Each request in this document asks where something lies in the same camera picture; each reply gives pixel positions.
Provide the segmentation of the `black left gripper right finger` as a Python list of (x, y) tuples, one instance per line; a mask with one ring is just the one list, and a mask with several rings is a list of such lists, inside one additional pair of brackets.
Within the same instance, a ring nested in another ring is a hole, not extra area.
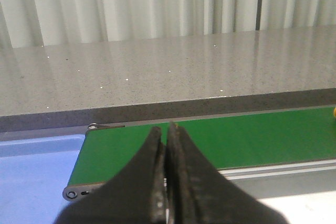
[(230, 182), (171, 122), (166, 141), (169, 223), (287, 223), (278, 211)]

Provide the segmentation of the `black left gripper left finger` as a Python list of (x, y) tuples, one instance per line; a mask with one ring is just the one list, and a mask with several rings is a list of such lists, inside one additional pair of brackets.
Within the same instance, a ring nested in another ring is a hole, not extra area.
[(55, 223), (165, 223), (164, 155), (161, 129), (152, 127), (123, 169), (64, 208)]

